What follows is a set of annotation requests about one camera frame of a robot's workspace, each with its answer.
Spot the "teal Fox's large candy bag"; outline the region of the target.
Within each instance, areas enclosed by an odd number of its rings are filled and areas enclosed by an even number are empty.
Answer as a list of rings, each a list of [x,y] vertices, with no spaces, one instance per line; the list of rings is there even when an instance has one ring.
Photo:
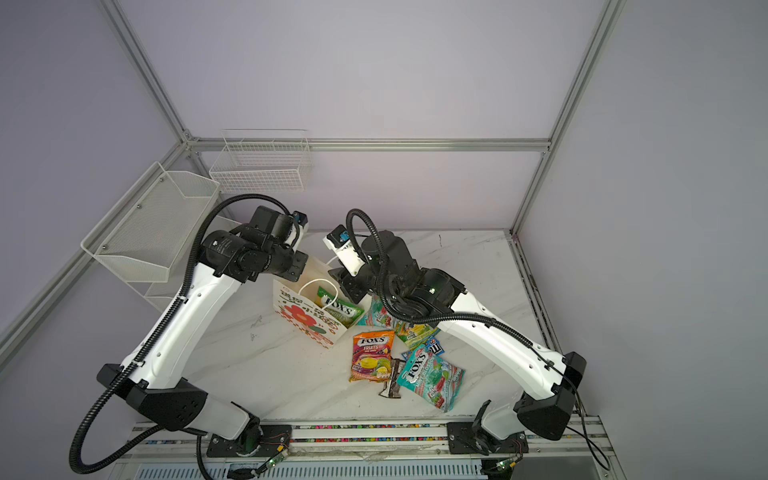
[[[460,391],[465,370],[426,349],[414,352],[397,380],[436,409],[449,412]]]

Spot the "green yellow Fox's candy bag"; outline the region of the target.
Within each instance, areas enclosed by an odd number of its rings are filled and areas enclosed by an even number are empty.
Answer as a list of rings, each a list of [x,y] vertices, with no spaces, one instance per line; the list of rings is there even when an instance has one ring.
[[[317,290],[317,304],[345,327],[354,325],[366,313],[364,308],[338,297],[334,291],[324,287]]]

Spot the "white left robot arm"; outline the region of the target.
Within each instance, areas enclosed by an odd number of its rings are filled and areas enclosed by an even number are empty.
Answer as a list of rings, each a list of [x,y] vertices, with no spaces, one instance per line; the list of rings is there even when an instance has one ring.
[[[304,234],[248,225],[216,230],[193,244],[179,292],[143,341],[119,364],[104,365],[97,380],[160,427],[192,429],[236,440],[258,428],[255,416],[192,385],[183,370],[212,321],[245,283],[263,274],[297,280],[307,263]]]

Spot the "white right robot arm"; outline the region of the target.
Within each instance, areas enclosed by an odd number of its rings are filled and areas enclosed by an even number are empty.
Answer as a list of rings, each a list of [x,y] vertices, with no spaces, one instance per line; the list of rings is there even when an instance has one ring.
[[[341,263],[331,275],[347,297],[376,295],[392,318],[436,327],[464,341],[522,387],[513,405],[481,408],[478,435],[504,440],[526,429],[550,441],[562,438],[586,370],[583,356],[551,350],[521,334],[455,277],[419,266],[403,239],[390,231],[357,241],[339,225],[324,243]]]

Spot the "orange Fox's fruits bag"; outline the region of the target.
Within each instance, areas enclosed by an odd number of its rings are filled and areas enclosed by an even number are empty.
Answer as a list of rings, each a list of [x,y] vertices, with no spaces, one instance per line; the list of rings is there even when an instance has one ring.
[[[353,338],[350,382],[386,382],[392,374],[392,330],[365,332]]]

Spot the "white floral paper bag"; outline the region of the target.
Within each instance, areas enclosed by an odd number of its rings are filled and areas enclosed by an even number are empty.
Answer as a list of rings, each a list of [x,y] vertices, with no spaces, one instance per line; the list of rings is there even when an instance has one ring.
[[[324,287],[338,297],[348,300],[339,284],[328,274],[329,266],[310,256],[303,274],[296,282],[275,277],[273,307],[277,314],[325,349],[335,346],[357,322],[345,327],[317,304],[317,290]],[[371,297],[367,295],[359,304],[367,312]]]

